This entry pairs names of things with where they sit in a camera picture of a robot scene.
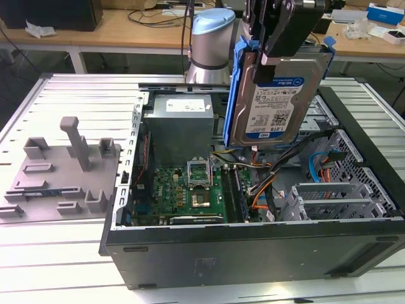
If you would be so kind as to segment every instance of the green circuit board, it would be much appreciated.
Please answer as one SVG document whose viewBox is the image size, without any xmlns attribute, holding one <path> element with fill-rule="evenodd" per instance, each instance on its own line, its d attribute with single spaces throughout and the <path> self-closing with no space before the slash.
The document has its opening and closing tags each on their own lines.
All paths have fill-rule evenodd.
<svg viewBox="0 0 405 304">
<path fill-rule="evenodd" d="M 201 171 L 194 174 L 193 179 L 204 179 L 206 174 Z M 200 193 L 209 195 L 209 206 L 192 207 L 192 195 L 188 187 L 187 168 L 160 168 L 154 176 L 154 199 L 152 213 L 158 215 L 217 215 L 226 221 L 225 207 L 222 196 L 221 175 L 219 170 L 213 172 L 213 185 L 209 190 L 200 189 Z"/>
<path fill-rule="evenodd" d="M 193 169 L 192 180 L 206 179 L 205 168 Z M 248 170 L 239 170 L 244 190 L 251 185 Z M 168 220 L 179 216 L 218 216 L 227 223 L 221 170 L 213 169 L 212 186 L 208 189 L 188 185 L 187 168 L 157 168 L 154 172 L 153 200 L 146 215 L 133 214 L 137 225 L 157 224 L 159 219 Z"/>
</svg>

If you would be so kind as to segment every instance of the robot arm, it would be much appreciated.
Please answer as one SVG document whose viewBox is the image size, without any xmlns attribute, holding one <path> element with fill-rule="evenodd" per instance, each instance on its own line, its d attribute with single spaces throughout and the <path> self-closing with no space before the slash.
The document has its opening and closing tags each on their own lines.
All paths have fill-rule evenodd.
<svg viewBox="0 0 405 304">
<path fill-rule="evenodd" d="M 249 33 L 259 41 L 253 82 L 271 82 L 282 57 L 293 57 L 325 9 L 324 0 L 252 0 Z"/>
</svg>

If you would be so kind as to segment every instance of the white box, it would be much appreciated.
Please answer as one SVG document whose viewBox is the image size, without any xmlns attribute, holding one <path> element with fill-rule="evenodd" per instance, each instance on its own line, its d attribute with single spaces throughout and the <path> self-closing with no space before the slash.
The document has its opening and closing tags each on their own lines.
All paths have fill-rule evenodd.
<svg viewBox="0 0 405 304">
<path fill-rule="evenodd" d="M 405 44 L 405 34 L 400 30 L 389 30 L 382 36 L 382 39 L 391 44 Z"/>
</svg>

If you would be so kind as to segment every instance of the sticker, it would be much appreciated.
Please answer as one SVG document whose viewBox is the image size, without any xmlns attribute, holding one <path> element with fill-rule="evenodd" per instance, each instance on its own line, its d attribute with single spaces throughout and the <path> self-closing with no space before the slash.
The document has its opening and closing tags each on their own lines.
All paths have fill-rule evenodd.
<svg viewBox="0 0 405 304">
<path fill-rule="evenodd" d="M 270 210 L 267 210 L 266 216 L 267 216 L 267 218 L 268 218 L 268 220 L 269 220 L 270 222 L 274 222 L 274 220 L 276 219 L 276 218 L 274 217 L 274 215 L 272 214 L 272 212 L 270 212 Z"/>
<path fill-rule="evenodd" d="M 24 196 L 42 196 L 41 192 L 24 193 Z"/>
<path fill-rule="evenodd" d="M 277 192 L 277 194 L 278 194 L 279 197 L 285 198 L 284 190 L 281 190 L 281 191 Z"/>
<path fill-rule="evenodd" d="M 205 112 L 203 99 L 169 99 L 166 102 L 167 112 Z"/>
<path fill-rule="evenodd" d="M 278 137 L 287 129 L 294 110 L 292 98 L 304 85 L 302 77 L 274 78 L 254 91 L 246 133 L 250 138 Z"/>
<path fill-rule="evenodd" d="M 197 258 L 194 260 L 194 277 L 210 276 L 218 267 L 216 267 L 216 258 Z"/>
</svg>

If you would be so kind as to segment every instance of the hard drive label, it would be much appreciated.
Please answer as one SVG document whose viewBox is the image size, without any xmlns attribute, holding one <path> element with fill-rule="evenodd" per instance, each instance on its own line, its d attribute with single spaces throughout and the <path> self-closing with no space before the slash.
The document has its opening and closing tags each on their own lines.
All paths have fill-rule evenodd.
<svg viewBox="0 0 405 304">
<path fill-rule="evenodd" d="M 291 100 L 301 91 L 303 84 L 302 77 L 274 78 L 271 84 L 258 84 L 246 125 L 247 136 L 280 136 L 286 130 L 294 110 Z"/>
</svg>

